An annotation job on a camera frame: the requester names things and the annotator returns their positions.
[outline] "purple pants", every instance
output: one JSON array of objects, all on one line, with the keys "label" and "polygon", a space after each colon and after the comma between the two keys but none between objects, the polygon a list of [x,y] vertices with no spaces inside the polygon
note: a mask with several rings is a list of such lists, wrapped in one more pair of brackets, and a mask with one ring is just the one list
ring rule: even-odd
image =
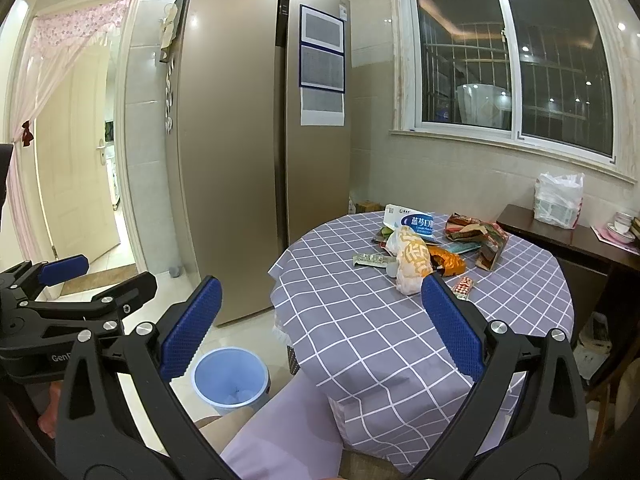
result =
[{"label": "purple pants", "polygon": [[242,480],[335,478],[342,439],[326,396],[302,370],[225,447]]}]

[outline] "pink curtain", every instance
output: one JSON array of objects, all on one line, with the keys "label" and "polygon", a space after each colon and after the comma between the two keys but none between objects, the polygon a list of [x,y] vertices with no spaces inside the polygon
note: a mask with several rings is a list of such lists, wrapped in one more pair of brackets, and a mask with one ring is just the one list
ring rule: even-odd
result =
[{"label": "pink curtain", "polygon": [[14,156],[9,167],[7,194],[18,243],[24,258],[42,259],[29,220],[20,184],[18,150],[22,148],[23,124],[38,117],[47,101],[90,44],[106,42],[108,34],[122,25],[131,0],[113,0],[66,14],[39,16],[33,20],[22,56],[11,113]]}]

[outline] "dark wooden desk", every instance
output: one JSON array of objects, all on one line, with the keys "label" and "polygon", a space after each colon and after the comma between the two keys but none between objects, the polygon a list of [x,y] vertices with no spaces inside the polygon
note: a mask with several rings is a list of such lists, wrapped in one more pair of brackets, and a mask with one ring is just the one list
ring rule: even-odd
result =
[{"label": "dark wooden desk", "polygon": [[504,209],[498,224],[558,260],[574,304],[572,342],[594,310],[606,314],[613,348],[591,380],[595,386],[615,368],[638,330],[640,257],[599,241],[590,227],[569,230],[538,222],[532,210],[516,205]]}]

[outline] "doormat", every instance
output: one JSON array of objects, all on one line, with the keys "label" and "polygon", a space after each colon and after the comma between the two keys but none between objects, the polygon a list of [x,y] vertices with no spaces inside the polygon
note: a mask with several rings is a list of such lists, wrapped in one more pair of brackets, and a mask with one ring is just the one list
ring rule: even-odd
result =
[{"label": "doormat", "polygon": [[94,288],[100,288],[102,286],[117,285],[124,282],[129,278],[133,278],[138,275],[138,270],[135,264],[131,264],[124,267],[116,267],[115,269],[101,270],[100,272],[94,272],[93,274],[86,274],[85,276],[79,276],[65,283],[62,287],[62,293],[60,296],[68,296],[69,294],[76,294],[78,292],[84,292],[86,290],[94,290]]}]

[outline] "silver screw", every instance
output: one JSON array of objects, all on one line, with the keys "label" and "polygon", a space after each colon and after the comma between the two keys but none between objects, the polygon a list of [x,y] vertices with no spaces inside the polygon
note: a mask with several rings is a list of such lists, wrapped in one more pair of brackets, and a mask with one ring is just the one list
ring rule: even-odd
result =
[{"label": "silver screw", "polygon": [[85,343],[91,339],[91,330],[82,330],[81,333],[78,334],[78,341],[81,343]]},{"label": "silver screw", "polygon": [[564,341],[564,338],[566,336],[564,335],[564,332],[562,330],[558,330],[557,328],[555,328],[551,331],[551,337],[556,341]]},{"label": "silver screw", "polygon": [[150,334],[153,329],[154,329],[154,326],[151,323],[140,323],[136,327],[136,334],[147,335],[147,334]]},{"label": "silver screw", "polygon": [[503,321],[494,321],[491,323],[491,330],[497,334],[504,334],[507,332],[507,324]]}]

